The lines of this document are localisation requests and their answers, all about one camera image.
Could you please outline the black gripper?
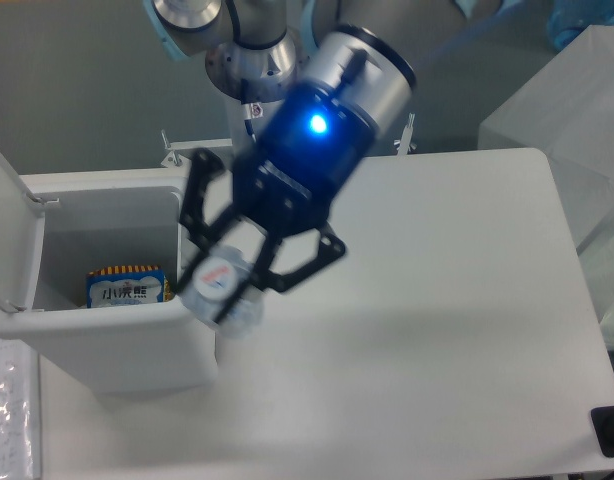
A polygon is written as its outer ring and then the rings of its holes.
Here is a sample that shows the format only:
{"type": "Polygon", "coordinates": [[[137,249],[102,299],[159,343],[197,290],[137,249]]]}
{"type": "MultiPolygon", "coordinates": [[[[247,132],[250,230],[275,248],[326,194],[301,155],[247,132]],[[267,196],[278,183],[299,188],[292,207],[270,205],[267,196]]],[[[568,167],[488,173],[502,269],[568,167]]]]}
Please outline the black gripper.
{"type": "Polygon", "coordinates": [[[179,216],[198,251],[172,288],[181,295],[195,270],[243,214],[267,231],[281,223],[284,201],[294,204],[293,217],[281,230],[297,235],[315,229],[314,253],[293,269],[272,265],[285,239],[266,233],[253,266],[227,298],[214,321],[223,325],[230,311],[253,287],[287,293],[346,255],[344,241],[329,222],[330,206],[375,140],[375,132],[353,110],[335,103],[325,90],[299,83],[288,93],[253,147],[239,155],[232,170],[233,203],[208,224],[204,204],[208,186],[225,171],[223,161],[206,148],[194,150],[179,216]]]}

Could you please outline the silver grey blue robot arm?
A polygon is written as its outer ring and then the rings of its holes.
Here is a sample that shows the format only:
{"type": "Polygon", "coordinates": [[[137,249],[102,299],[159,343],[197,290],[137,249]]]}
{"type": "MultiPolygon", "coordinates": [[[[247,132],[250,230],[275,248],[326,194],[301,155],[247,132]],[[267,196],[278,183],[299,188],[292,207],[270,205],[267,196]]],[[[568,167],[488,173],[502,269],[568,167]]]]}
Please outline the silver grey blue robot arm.
{"type": "Polygon", "coordinates": [[[241,322],[344,256],[332,203],[416,88],[416,70],[500,1],[148,1],[165,50],[206,57],[238,104],[233,156],[187,148],[180,224],[197,252],[174,293],[203,323],[241,322]]]}

